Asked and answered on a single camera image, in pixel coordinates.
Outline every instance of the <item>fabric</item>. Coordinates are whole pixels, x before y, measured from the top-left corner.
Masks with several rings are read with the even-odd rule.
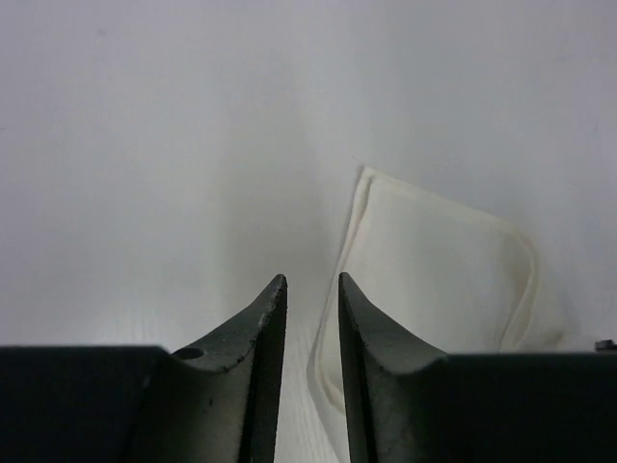
[[[533,243],[510,224],[364,168],[308,366],[335,452],[349,461],[337,275],[415,335],[446,352],[587,348],[542,279]]]

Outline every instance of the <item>white table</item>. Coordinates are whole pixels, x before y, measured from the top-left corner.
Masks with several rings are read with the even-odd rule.
[[[361,164],[516,223],[617,337],[617,3],[0,2],[0,342],[194,340],[290,282],[278,461]]]

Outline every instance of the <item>cloth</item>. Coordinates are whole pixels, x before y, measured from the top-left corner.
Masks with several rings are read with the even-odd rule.
[[[341,462],[349,461],[337,275],[406,329],[446,352],[580,348],[538,251],[512,225],[364,168],[308,365],[313,399]]]

